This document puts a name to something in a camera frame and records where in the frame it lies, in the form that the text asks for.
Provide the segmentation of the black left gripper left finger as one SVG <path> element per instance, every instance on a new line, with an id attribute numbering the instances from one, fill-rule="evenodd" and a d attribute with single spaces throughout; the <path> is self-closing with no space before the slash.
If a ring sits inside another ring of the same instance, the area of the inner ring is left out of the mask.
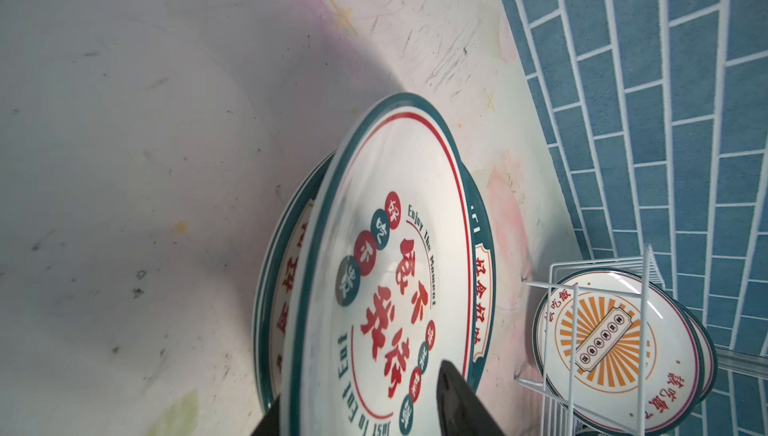
<path id="1" fill-rule="evenodd" d="M 279 436 L 280 435 L 280 397 L 277 397 L 262 420 L 257 424 L 251 436 Z"/>

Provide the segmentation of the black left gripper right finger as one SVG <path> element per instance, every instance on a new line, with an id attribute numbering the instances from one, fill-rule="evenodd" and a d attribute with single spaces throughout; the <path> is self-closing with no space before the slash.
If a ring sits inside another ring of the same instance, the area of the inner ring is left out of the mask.
<path id="1" fill-rule="evenodd" d="M 503 432 L 452 362 L 440 363 L 436 387 L 443 436 L 502 436 Z"/>

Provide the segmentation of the large green rim plate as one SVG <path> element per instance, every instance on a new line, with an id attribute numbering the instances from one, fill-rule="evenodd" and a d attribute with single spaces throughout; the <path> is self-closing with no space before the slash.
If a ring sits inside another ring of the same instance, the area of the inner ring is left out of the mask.
<path id="1" fill-rule="evenodd" d="M 285 207 L 270 238 L 260 270 L 254 303 L 252 341 L 255 384 L 260 406 L 268 412 L 280 393 L 284 326 L 291 291 L 283 283 L 293 274 L 314 201 L 333 156 L 328 155 L 304 179 Z M 496 265 L 493 237 L 479 188 L 465 166 L 460 167 L 472 221 L 476 311 L 472 361 L 466 380 L 477 390 L 488 357 L 495 316 Z"/>

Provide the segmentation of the large red character plate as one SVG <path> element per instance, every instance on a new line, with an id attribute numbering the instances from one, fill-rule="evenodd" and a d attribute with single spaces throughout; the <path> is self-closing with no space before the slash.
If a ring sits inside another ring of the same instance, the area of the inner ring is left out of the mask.
<path id="1" fill-rule="evenodd" d="M 384 98 L 332 157 L 299 258 L 284 435 L 436 435 L 443 361 L 471 349 L 460 157 L 421 96 Z"/>

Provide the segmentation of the orange sunburst small plate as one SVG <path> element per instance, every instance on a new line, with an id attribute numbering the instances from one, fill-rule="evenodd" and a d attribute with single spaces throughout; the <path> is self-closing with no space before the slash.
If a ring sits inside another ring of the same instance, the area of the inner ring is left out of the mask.
<path id="1" fill-rule="evenodd" d="M 702 347 L 662 288 L 627 271 L 577 271 L 546 289 L 534 358 L 551 394 L 609 435 L 676 429 L 699 402 Z"/>

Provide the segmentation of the green rim small plate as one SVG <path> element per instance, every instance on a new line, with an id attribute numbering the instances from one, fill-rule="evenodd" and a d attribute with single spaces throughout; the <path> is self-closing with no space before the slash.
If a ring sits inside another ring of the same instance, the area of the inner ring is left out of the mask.
<path id="1" fill-rule="evenodd" d="M 684 305 L 678 303 L 680 310 L 688 317 L 689 322 L 694 328 L 702 347 L 702 370 L 704 380 L 699 401 L 705 400 L 714 389 L 717 378 L 718 359 L 714 343 L 701 321 Z"/>

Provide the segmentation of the white wire dish rack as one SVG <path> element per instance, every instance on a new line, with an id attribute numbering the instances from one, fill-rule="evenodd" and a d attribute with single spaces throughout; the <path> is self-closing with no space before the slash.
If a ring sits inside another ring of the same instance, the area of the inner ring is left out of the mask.
<path id="1" fill-rule="evenodd" d="M 531 325 L 543 435 L 763 435 L 767 362 L 673 298 L 656 254 L 556 263 Z"/>

